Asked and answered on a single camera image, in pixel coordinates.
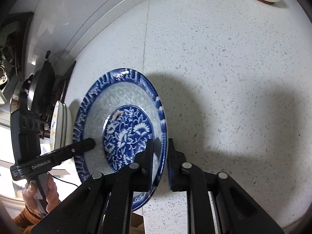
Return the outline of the person's left hand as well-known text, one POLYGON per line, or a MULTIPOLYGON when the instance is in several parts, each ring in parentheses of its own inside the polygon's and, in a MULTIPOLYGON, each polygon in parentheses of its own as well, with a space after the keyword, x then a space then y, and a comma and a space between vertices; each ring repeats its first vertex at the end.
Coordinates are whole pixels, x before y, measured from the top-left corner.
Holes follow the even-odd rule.
MULTIPOLYGON (((53 177, 49 174, 47 179, 47 188, 48 192, 46 195, 46 212, 51 212, 54 208, 56 208, 60 204, 59 194, 57 192, 56 183, 53 180, 53 177)), ((27 183, 25 187, 22 189, 22 197, 25 203, 25 206, 29 209, 29 211, 37 216, 38 218, 43 218, 43 214, 38 208, 38 205, 35 202, 34 195, 36 194, 37 186, 35 183, 27 183)))

